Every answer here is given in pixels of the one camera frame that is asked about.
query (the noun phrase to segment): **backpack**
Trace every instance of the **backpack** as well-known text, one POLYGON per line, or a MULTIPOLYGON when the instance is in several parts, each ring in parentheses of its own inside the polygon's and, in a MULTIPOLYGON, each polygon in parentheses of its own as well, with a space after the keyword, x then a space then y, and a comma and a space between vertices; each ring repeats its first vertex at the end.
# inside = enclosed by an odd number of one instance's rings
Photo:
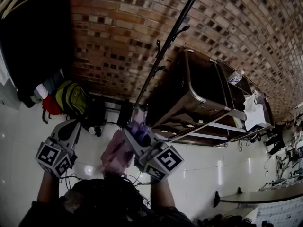
POLYGON ((59 87, 56 101, 71 118, 82 118, 92 104, 89 94, 78 83, 69 80, 59 87))

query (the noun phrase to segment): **metal rail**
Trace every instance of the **metal rail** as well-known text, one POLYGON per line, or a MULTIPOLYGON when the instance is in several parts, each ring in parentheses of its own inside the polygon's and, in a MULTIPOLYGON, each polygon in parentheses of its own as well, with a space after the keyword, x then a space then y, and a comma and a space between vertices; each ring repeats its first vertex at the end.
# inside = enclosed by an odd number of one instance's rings
POLYGON ((165 41, 165 43, 164 43, 164 45, 163 45, 160 53, 158 54, 158 57, 157 57, 154 65, 152 66, 152 69, 151 69, 151 71, 150 71, 150 73, 149 73, 149 75, 148 75, 148 77, 147 77, 147 79, 146 79, 146 81, 145 81, 142 89, 141 89, 141 92, 140 92, 140 94, 139 94, 139 96, 137 98, 137 101, 134 104, 134 108, 138 106, 138 104, 139 104, 139 102, 140 102, 140 100, 141 100, 141 98, 142 98, 142 96, 143 96, 143 94, 144 94, 144 92, 145 92, 145 90, 146 90, 146 88, 147 88, 147 86, 148 86, 148 84, 149 84, 149 82, 150 82, 150 80, 151 80, 151 78, 152 78, 155 70, 157 69, 158 65, 160 64, 160 61, 162 60, 162 58, 163 58, 165 52, 167 51, 170 43, 173 41, 174 37, 176 36, 180 25, 182 24, 183 20, 185 19, 186 15, 188 14, 189 10, 193 6, 194 2, 195 2, 195 0, 188 0, 188 2, 186 3, 185 7, 183 8, 180 16, 178 17, 175 25, 173 26, 173 28, 171 30, 169 36, 167 37, 167 39, 166 39, 166 41, 165 41))

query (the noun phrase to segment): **tiled floor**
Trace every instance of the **tiled floor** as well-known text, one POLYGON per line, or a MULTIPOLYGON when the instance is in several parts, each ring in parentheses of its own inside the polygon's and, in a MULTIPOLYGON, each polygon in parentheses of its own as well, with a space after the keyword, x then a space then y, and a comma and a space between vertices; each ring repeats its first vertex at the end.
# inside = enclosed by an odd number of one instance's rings
MULTIPOLYGON (((115 121, 116 114, 109 115, 115 121)), ((33 108, 21 106, 19 111, 0 105, 0 225, 17 226, 24 217, 31 202, 36 199, 43 171, 35 161, 41 141, 50 135, 63 116, 54 116, 49 124, 42 121, 41 105, 33 108)), ((80 178, 100 178, 100 156, 113 136, 117 126, 106 125, 100 138, 81 131, 75 147, 78 156, 74 168, 80 178)), ((174 144, 185 159, 184 164, 169 178, 178 209, 189 218, 234 208, 232 204, 220 203, 212 208, 215 191, 220 196, 235 194, 238 187, 243 191, 257 191, 265 182, 276 178, 274 157, 266 163, 269 173, 265 175, 266 149, 257 142, 238 151, 237 143, 227 148, 210 148, 174 144)), ((139 170, 131 166, 127 174, 139 176, 139 170)), ((146 174, 139 177, 148 182, 146 174)), ((149 197, 149 186, 139 186, 141 193, 149 197)), ((60 194, 66 192, 65 182, 60 185, 60 194)))

